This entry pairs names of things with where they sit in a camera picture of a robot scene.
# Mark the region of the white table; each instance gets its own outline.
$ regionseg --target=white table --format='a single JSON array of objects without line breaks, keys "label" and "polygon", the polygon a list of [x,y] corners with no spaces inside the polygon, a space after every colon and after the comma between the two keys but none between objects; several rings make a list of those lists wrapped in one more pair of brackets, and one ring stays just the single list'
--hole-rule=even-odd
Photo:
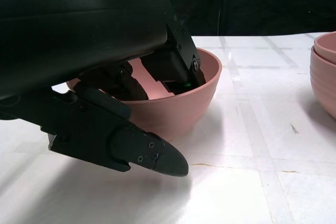
[{"label": "white table", "polygon": [[0,223],[336,223],[336,122],[309,80],[316,36],[194,38],[223,72],[173,142],[185,178],[58,155],[39,127],[1,121]]}]

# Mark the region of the pink bowl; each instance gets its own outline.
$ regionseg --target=pink bowl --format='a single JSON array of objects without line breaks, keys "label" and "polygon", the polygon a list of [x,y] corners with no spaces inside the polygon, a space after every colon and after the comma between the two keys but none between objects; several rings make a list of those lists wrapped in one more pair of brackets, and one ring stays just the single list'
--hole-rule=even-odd
[{"label": "pink bowl", "polygon": [[336,65],[317,55],[314,47],[310,57],[310,81],[322,107],[336,118]]},{"label": "pink bowl", "polygon": [[336,31],[316,38],[314,41],[314,49],[320,57],[336,64]]},{"label": "pink bowl", "polygon": [[[214,96],[222,71],[222,63],[216,56],[199,48],[198,53],[206,84],[179,95],[168,93],[160,82],[156,82],[142,66],[140,59],[130,61],[132,76],[150,98],[147,101],[122,101],[131,108],[131,122],[167,141],[181,136],[195,125]],[[78,81],[69,81],[69,88],[72,89]]]}]

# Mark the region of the robotic arm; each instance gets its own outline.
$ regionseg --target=robotic arm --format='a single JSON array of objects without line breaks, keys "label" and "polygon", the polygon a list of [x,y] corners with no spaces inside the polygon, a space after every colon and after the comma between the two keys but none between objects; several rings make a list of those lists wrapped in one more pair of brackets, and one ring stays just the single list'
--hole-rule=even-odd
[{"label": "robotic arm", "polygon": [[[127,62],[140,58],[168,92],[205,83],[169,0],[0,0],[0,119],[48,133],[51,151],[121,172],[129,162],[185,176],[183,155],[129,122],[148,96]],[[75,92],[51,86],[79,78]]]}]

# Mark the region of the black pole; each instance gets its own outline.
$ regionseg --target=black pole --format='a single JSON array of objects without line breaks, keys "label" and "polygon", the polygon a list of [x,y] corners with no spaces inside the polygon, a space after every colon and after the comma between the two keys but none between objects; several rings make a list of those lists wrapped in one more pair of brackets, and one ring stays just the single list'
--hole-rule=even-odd
[{"label": "black pole", "polygon": [[226,35],[227,19],[229,12],[229,0],[220,0],[220,7],[218,13],[217,35]]}]

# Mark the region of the stacked pink bowls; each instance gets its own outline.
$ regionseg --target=stacked pink bowls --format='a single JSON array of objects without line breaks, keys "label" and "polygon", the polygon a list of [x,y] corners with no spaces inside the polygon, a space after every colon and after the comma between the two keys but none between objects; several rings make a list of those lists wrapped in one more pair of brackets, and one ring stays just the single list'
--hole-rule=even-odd
[{"label": "stacked pink bowls", "polygon": [[336,32],[315,40],[311,48],[310,81],[321,105],[336,118]]}]

